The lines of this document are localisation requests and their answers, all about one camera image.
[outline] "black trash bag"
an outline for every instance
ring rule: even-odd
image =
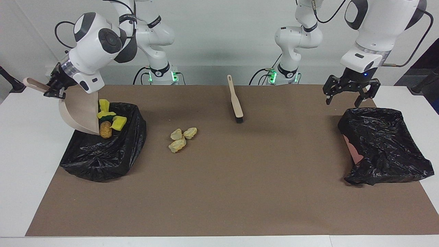
[[[145,143],[146,122],[137,105],[110,103],[110,112],[127,117],[123,129],[113,130],[109,139],[75,131],[60,162],[68,173],[103,182],[124,176],[133,166]]]
[[[352,185],[411,182],[434,175],[432,163],[417,148],[400,111],[348,109],[338,128],[364,156],[345,177]]]

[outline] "black cable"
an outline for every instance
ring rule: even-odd
[[[338,9],[335,11],[335,13],[331,16],[331,18],[329,18],[327,21],[321,21],[318,17],[317,17],[317,9],[316,9],[316,2],[315,0],[312,1],[312,5],[313,5],[313,11],[314,11],[314,15],[316,16],[316,19],[318,22],[325,24],[330,22],[335,16],[336,14],[340,11],[340,9],[343,7],[343,5],[345,4],[346,0],[343,0],[342,4],[340,4],[340,6],[338,7]]]
[[[297,85],[300,84],[300,79],[302,78],[302,74],[301,74],[301,73],[298,73],[298,74],[296,74],[296,79],[297,79],[297,76],[298,76],[298,75],[300,75],[300,78],[299,78],[299,80],[297,81]]]
[[[136,79],[137,79],[137,77],[139,76],[140,72],[142,72],[142,70],[144,70],[144,69],[149,69],[149,67],[142,67],[142,68],[136,73],[136,76],[134,77],[134,80],[133,80],[133,85],[136,84]]]
[[[422,13],[428,15],[428,17],[430,17],[430,25],[428,26],[427,30],[425,31],[424,35],[422,36],[421,40],[420,40],[419,43],[417,44],[415,50],[413,51],[412,55],[409,57],[409,59],[407,60],[407,62],[405,62],[405,63],[402,64],[402,65],[385,63],[385,64],[382,65],[383,67],[397,67],[397,68],[401,68],[401,67],[406,66],[406,65],[412,60],[412,58],[413,58],[414,55],[416,54],[417,50],[418,50],[419,47],[421,46],[421,43],[424,41],[425,37],[426,37],[427,34],[430,32],[430,29],[432,28],[432,26],[433,26],[433,22],[434,22],[433,15],[430,14],[429,12],[427,12],[427,11],[424,11],[424,10],[420,9],[420,8],[417,8],[416,10],[417,10],[417,11],[420,11],[420,12],[422,12]]]
[[[134,11],[126,3],[123,3],[123,2],[118,1],[118,0],[102,0],[102,1],[104,1],[104,2],[115,2],[115,3],[118,3],[118,4],[122,4],[122,5],[124,5],[125,7],[127,7],[130,10],[132,15],[134,14]]]
[[[184,80],[184,74],[182,72],[176,72],[176,75],[181,75],[183,77],[183,83],[186,85],[186,81]]]
[[[65,46],[65,47],[67,47],[67,48],[70,48],[70,49],[73,49],[73,47],[68,46],[68,45],[66,45],[65,43],[63,43],[63,42],[59,39],[59,37],[58,37],[58,27],[59,27],[59,25],[61,25],[61,24],[63,24],[63,23],[68,23],[68,24],[75,25],[73,22],[68,22],[68,21],[58,22],[58,24],[55,25],[55,37],[56,37],[56,39],[58,40],[58,42],[61,43],[63,46]]]
[[[261,83],[262,77],[264,77],[264,76],[265,76],[265,79],[267,79],[267,75],[262,75],[261,78],[259,78],[258,86]]]
[[[129,9],[129,11],[131,12],[132,15],[136,15],[136,2],[134,2],[134,11],[124,2],[118,1],[118,0],[102,0],[104,2],[115,2],[118,4],[122,4],[123,6],[127,7]],[[127,39],[132,39],[136,36],[136,27],[134,26],[134,22],[133,22],[133,34],[129,37],[127,37]]]
[[[265,71],[265,69],[260,69],[260,70],[256,71],[256,73],[252,76],[250,82],[248,83],[249,86],[252,84],[252,81],[253,81],[253,79],[255,78],[255,76],[256,76],[257,74],[259,74],[260,72],[262,72],[262,71]]]
[[[279,61],[279,59],[281,58],[281,56],[282,56],[282,53],[281,53],[281,54],[279,55],[279,57],[276,59],[276,61],[274,62],[273,66],[271,66],[272,68],[274,68],[274,66],[277,64],[277,61]]]
[[[149,73],[145,72],[145,73],[140,75],[140,84],[142,84],[142,85],[143,85],[143,75],[149,75]]]

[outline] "pink object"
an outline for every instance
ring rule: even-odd
[[[358,154],[357,149],[349,142],[349,139],[345,135],[343,135],[343,137],[345,138],[346,144],[348,145],[349,152],[351,152],[354,163],[358,164],[358,162],[360,162],[364,158],[364,156]]]

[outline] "brush handle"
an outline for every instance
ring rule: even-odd
[[[32,78],[26,77],[23,79],[23,84],[27,87],[30,87],[31,89],[35,89],[37,91],[40,91],[42,93],[45,93],[50,90],[50,87],[42,84],[41,82],[38,82]]]
[[[237,118],[243,117],[244,113],[242,112],[241,104],[239,103],[238,97],[236,96],[235,87],[233,86],[233,80],[231,75],[227,75],[227,81],[229,83],[232,106],[233,111],[235,112],[235,116]]]

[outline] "black cable connector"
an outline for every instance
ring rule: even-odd
[[[335,13],[334,13],[334,14],[331,16],[331,18],[329,18],[327,21],[321,21],[321,20],[319,19],[319,17],[317,16],[317,6],[316,6],[316,1],[313,0],[313,1],[311,2],[311,4],[312,4],[313,12],[314,12],[314,15],[316,16],[317,21],[320,22],[320,23],[322,23],[322,24],[325,24],[325,23],[330,22],[330,21],[331,21],[336,15],[337,15],[337,13],[338,13],[338,12],[340,11],[340,9],[343,7],[343,5],[345,4],[345,2],[346,2],[346,0],[343,0],[342,4],[340,4],[340,6],[338,7],[338,9],[335,11]]]
[[[271,66],[272,68],[274,68],[274,66],[277,64],[277,61],[279,61],[279,59],[281,58],[282,53],[279,55],[279,57],[276,59],[276,61],[274,62],[273,66]],[[267,72],[267,74],[265,75],[265,79],[262,81],[262,85],[264,85],[264,81],[268,78],[268,75],[270,74],[270,71]]]
[[[426,14],[428,17],[430,17],[430,25],[428,26],[427,30],[425,31],[424,35],[422,36],[421,40],[419,40],[419,43],[417,44],[415,50],[413,51],[412,55],[409,57],[409,59],[407,60],[407,62],[405,62],[402,65],[398,65],[398,64],[394,64],[394,63],[385,63],[382,65],[382,67],[396,67],[396,68],[401,68],[406,66],[414,57],[414,55],[416,54],[417,50],[419,49],[419,47],[421,46],[422,42],[424,41],[425,37],[427,36],[427,34],[430,32],[430,29],[433,26],[433,22],[434,22],[434,17],[432,14],[430,14],[429,12],[422,10],[420,8],[417,8],[416,11],[420,11],[424,14]]]
[[[256,77],[256,75],[259,74],[262,71],[266,71],[266,69],[260,69],[260,70],[256,71],[256,73],[252,76],[250,82],[248,83],[249,86],[252,84],[252,81]]]

